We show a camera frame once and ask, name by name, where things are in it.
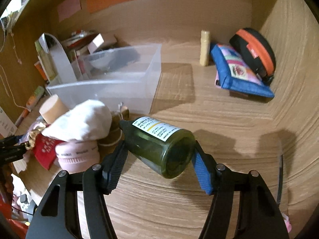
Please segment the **red gold drawstring pouch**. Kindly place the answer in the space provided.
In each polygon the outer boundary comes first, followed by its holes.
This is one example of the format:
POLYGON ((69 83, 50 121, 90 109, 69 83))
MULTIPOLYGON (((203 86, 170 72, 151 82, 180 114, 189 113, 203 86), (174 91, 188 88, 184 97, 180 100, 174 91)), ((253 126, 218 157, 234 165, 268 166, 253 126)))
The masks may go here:
POLYGON ((28 132, 28 151, 33 153, 39 164, 49 170, 56 160, 55 148, 63 141, 44 136, 39 129, 28 132))

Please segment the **blue patchwork pouch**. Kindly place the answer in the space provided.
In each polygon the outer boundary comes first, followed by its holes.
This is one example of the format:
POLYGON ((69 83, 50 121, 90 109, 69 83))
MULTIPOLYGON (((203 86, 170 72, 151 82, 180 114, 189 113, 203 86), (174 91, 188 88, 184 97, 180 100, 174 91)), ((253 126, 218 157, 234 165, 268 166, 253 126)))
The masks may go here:
POLYGON ((219 88, 249 95, 273 98, 272 90, 262 83, 235 49, 212 43, 210 55, 216 65, 215 85, 219 88))

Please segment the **pink round jar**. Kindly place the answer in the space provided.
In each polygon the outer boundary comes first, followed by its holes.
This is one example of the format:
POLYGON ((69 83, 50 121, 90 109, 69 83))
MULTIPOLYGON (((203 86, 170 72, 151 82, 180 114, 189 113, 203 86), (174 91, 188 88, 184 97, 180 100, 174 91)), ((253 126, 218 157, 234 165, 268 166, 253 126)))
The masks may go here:
POLYGON ((55 147, 56 156, 61 169, 69 173, 86 171, 98 164, 100 154, 97 141, 63 142, 55 147))

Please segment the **pink paper note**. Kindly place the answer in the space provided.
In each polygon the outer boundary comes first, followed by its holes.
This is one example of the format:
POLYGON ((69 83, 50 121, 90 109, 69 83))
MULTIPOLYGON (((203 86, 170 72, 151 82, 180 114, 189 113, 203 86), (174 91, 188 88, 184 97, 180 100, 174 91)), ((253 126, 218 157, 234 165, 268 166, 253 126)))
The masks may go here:
POLYGON ((80 0, 65 0, 57 6, 59 22, 71 17, 81 10, 80 0))

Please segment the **black orange zip case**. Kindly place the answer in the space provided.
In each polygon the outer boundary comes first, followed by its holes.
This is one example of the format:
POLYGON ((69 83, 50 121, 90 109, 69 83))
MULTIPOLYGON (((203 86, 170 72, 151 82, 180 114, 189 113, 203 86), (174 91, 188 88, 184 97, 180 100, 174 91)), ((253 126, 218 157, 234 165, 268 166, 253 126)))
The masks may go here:
POLYGON ((241 55, 254 74, 266 86, 270 86, 276 70, 276 58, 268 41, 257 30, 245 27, 239 29, 229 44, 241 55))

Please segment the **orange green tube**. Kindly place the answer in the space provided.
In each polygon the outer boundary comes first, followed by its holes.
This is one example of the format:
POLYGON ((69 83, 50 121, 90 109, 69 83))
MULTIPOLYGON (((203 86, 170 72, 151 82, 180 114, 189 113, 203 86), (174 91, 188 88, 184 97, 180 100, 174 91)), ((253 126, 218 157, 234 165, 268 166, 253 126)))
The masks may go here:
POLYGON ((27 117, 27 115, 34 109, 34 107, 39 102, 40 98, 44 95, 44 87, 38 86, 34 93, 29 97, 25 109, 21 113, 21 115, 18 117, 18 119, 15 122, 15 126, 19 127, 21 122, 27 117))

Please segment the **yellow liquid spray bottle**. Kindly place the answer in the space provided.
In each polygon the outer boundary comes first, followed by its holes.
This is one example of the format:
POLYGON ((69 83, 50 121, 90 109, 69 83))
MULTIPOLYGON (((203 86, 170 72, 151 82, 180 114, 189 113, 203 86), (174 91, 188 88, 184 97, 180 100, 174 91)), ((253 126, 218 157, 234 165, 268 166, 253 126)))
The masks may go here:
POLYGON ((53 67, 51 57, 48 53, 44 51, 44 49, 41 47, 41 44, 38 40, 35 41, 35 47, 36 47, 38 58, 40 60, 43 71, 45 72, 48 81, 51 82, 57 76, 56 71, 53 67))

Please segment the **dark green glass bottle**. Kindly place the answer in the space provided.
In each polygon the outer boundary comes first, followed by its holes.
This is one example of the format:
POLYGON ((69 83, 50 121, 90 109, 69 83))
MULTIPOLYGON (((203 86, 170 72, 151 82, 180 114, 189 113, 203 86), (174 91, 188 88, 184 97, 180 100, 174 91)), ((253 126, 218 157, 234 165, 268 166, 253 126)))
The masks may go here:
POLYGON ((166 179, 179 176, 195 152, 191 131, 145 116, 121 120, 125 146, 144 164, 166 179))

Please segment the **cream lotion bottle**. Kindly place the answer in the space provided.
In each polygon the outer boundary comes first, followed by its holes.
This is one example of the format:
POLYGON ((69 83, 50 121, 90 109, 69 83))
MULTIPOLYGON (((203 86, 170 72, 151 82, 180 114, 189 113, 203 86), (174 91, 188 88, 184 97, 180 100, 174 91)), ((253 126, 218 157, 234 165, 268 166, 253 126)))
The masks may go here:
POLYGON ((210 51, 210 32, 201 31, 200 65, 208 66, 210 51))

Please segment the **clear plastic storage bin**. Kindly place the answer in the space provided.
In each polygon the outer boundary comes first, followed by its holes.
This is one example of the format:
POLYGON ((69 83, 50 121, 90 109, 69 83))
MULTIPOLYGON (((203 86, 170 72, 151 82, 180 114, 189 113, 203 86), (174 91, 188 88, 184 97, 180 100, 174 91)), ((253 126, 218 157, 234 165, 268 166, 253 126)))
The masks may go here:
POLYGON ((46 89, 69 109, 93 99, 111 111, 123 103, 131 113, 149 114, 161 76, 161 48, 151 43, 80 56, 71 64, 75 81, 57 77, 46 89))

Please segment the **stack of books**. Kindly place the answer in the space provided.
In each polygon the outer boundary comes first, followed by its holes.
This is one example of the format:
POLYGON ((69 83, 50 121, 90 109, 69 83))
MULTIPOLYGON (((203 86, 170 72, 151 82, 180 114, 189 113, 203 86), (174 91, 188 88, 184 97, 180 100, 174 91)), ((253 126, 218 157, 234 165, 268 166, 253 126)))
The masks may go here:
POLYGON ((69 38, 61 41, 69 61, 72 63, 77 58, 76 51, 88 45, 97 35, 96 31, 78 30, 73 32, 69 38))

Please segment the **small white pink box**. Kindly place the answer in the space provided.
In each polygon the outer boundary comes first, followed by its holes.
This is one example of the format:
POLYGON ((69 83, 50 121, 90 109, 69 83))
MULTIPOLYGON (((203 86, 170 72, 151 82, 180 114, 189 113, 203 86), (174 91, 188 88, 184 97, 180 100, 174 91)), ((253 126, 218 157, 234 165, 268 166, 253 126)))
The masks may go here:
POLYGON ((117 39, 113 34, 98 34, 88 45, 88 51, 90 54, 96 51, 110 47, 117 43, 117 39))

